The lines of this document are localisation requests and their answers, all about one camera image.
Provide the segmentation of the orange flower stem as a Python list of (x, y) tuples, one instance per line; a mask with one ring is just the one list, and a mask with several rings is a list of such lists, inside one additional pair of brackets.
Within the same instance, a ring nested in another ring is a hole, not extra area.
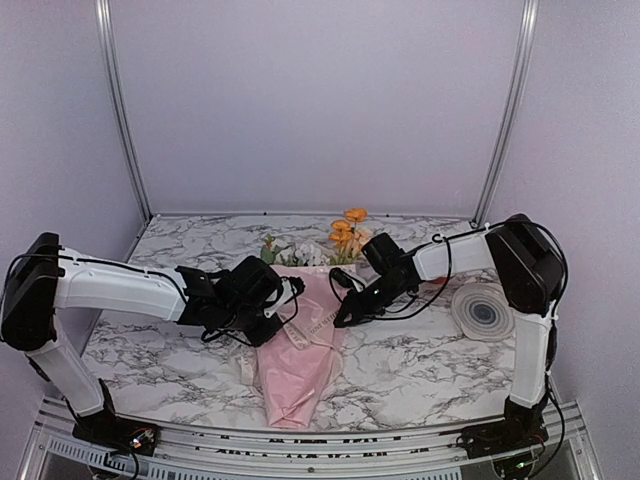
[(331, 257), (332, 265), (344, 265), (354, 263), (351, 255), (351, 243), (353, 240), (353, 228), (362, 226), (367, 219), (368, 212), (364, 208), (350, 208), (344, 212), (344, 218), (331, 223), (329, 240), (334, 245), (335, 253)]

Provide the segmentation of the white flower bunch green leaves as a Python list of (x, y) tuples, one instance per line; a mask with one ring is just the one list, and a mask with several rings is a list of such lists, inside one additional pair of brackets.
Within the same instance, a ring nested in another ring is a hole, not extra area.
[(268, 234), (263, 239), (260, 259), (269, 265), (312, 267), (327, 266), (330, 255), (315, 241), (296, 243)]

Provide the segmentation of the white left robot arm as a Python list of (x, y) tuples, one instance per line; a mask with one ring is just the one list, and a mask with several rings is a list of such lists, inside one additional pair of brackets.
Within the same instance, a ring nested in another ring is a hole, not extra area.
[(101, 312), (200, 327), (207, 342), (228, 336), (260, 347), (285, 325), (280, 309), (295, 305), (304, 289), (301, 278), (283, 276), (255, 256), (214, 272), (152, 268), (82, 254), (44, 232), (8, 268), (1, 338), (53, 383), (92, 434), (116, 445), (126, 423), (78, 351)]

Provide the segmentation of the cream ribbon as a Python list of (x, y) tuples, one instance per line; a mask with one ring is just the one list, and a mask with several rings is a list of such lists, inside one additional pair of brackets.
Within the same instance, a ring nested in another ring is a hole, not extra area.
[(343, 371), (346, 336), (343, 329), (334, 327), (334, 318), (333, 313), (303, 315), (267, 344), (238, 350), (232, 366), (240, 382), (258, 386), (275, 378), (317, 387), (333, 383)]

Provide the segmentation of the peach flower long green stem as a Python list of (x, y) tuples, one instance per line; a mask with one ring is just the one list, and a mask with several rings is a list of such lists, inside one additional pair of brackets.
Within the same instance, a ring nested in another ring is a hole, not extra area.
[(373, 232), (364, 226), (353, 228), (353, 240), (351, 243), (351, 255), (353, 259), (358, 258), (362, 253), (362, 248), (371, 240)]

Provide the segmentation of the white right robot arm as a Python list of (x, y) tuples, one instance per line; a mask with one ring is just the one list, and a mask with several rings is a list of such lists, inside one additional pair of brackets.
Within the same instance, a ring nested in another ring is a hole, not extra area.
[(521, 409), (497, 423), (495, 438), (506, 448), (519, 446), (535, 427), (525, 410), (547, 402), (557, 310), (568, 285), (568, 262), (550, 230), (516, 214), (453, 236), (436, 234), (410, 251), (388, 234), (379, 234), (365, 245), (364, 256), (378, 276), (366, 287), (348, 291), (334, 319), (337, 328), (387, 320), (385, 309), (423, 283), (479, 270), (497, 274), (516, 341), (514, 377), (505, 404)]

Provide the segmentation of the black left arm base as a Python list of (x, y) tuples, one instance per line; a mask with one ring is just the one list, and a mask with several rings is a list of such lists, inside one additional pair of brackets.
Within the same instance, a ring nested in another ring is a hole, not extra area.
[(75, 422), (72, 435), (89, 443), (111, 447), (121, 454), (152, 456), (159, 439), (160, 427), (154, 423), (118, 416), (108, 387), (102, 379), (98, 382), (104, 397), (100, 411), (79, 416), (67, 404)]

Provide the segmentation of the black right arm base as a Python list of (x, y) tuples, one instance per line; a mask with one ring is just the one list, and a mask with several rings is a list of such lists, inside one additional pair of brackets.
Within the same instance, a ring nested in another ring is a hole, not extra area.
[(549, 435), (544, 426), (543, 411), (548, 401), (548, 391), (531, 408), (507, 398), (502, 420), (463, 428), (456, 446), (463, 448), (469, 459), (474, 459), (545, 443)]

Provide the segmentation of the pink wrapping paper sheet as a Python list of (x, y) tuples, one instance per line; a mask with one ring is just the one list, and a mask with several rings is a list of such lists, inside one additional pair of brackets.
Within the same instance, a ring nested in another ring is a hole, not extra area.
[(335, 328), (333, 321), (340, 308), (336, 295), (344, 290), (330, 286), (327, 267), (276, 265), (274, 270), (301, 278), (304, 292), (278, 309), (287, 324), (257, 349), (257, 374), (268, 425), (304, 429), (343, 370), (346, 331)]

